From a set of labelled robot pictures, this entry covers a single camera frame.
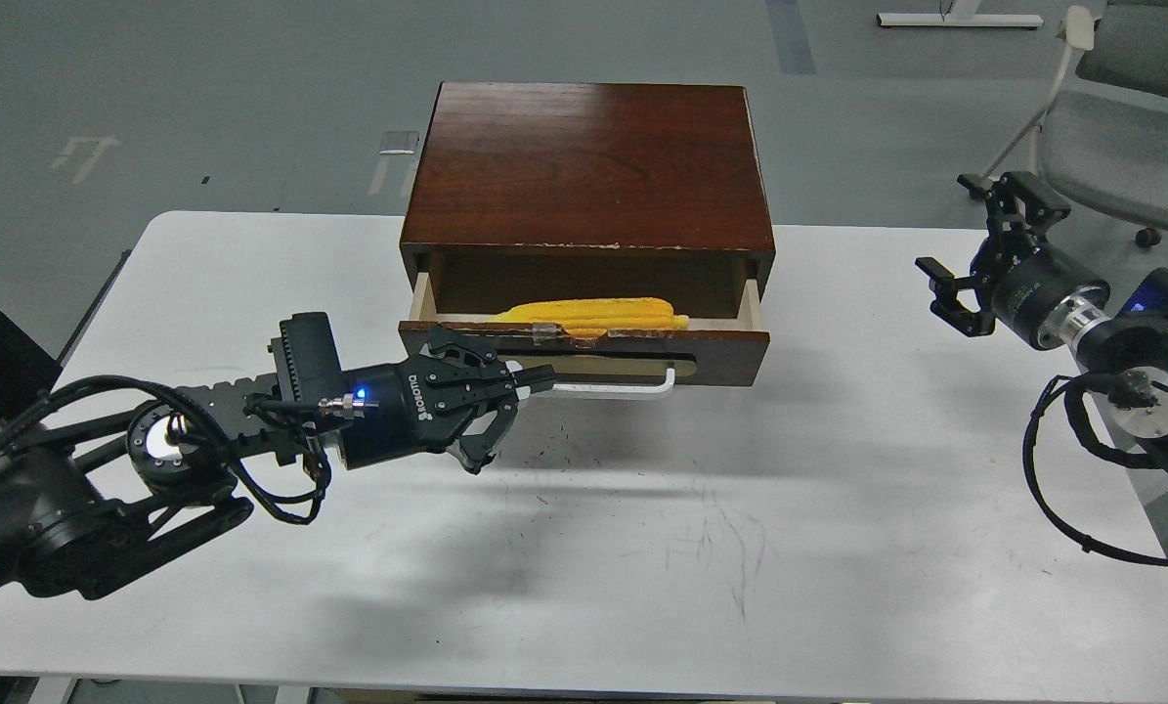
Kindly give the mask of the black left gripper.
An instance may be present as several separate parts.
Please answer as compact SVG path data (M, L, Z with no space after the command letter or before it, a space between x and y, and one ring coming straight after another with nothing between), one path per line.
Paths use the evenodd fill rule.
M556 382L552 365L512 369L493 347L442 326L427 332L424 353L427 356L413 355L401 364L332 375L334 397L352 395L374 405L339 432L339 452L348 468L447 452L470 475L478 475L495 459L520 400ZM489 407L472 419L472 407L463 404L482 400L491 400Z

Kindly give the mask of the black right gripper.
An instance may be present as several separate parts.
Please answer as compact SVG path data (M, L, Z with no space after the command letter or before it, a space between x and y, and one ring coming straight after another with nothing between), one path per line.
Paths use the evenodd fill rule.
M962 173L955 183L985 204L988 241L968 277L953 276L933 257L915 259L929 277L932 314L965 337L986 337L999 321L1040 351L1066 346L1072 312L1101 309L1110 297L1107 283L1052 246L1018 257L1004 255L1000 245L1045 244L1049 229L1069 217L1069 201L1031 172L1004 172L995 180ZM959 300L967 290L975 293L976 311Z

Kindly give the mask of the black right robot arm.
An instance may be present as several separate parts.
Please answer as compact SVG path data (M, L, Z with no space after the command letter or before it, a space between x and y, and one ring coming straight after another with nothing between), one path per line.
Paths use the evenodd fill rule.
M1108 315L1108 284L1048 241L1070 212L1052 188L1030 172L996 180L962 174L958 182L983 203L987 236L968 276L932 257L916 259L929 276L930 311L967 337L1004 325L1034 349L1069 348L1085 386L1106 398L1110 417L1141 453L1099 445L1079 416L1084 446L1115 463L1168 473L1168 269L1152 269Z

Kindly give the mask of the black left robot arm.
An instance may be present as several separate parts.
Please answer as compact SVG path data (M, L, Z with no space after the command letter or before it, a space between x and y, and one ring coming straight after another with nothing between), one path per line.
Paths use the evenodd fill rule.
M0 419L0 588L109 595L239 527L317 520L329 452L359 468L420 452L477 475L527 396L555 383L434 326L397 364L345 369L322 312L283 320L274 372L211 386L75 379Z

